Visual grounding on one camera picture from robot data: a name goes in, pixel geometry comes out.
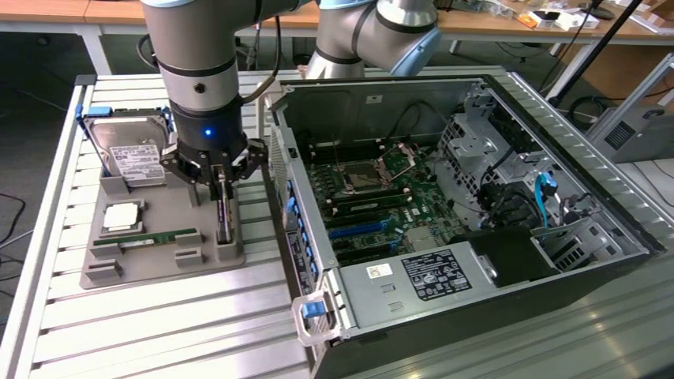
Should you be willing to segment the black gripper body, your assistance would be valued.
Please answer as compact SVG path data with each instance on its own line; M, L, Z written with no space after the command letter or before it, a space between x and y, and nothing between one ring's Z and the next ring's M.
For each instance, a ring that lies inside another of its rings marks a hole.
M204 155L211 164L229 165L247 147L241 105L229 103L212 111L193 111L171 103L177 129L177 151L195 162Z

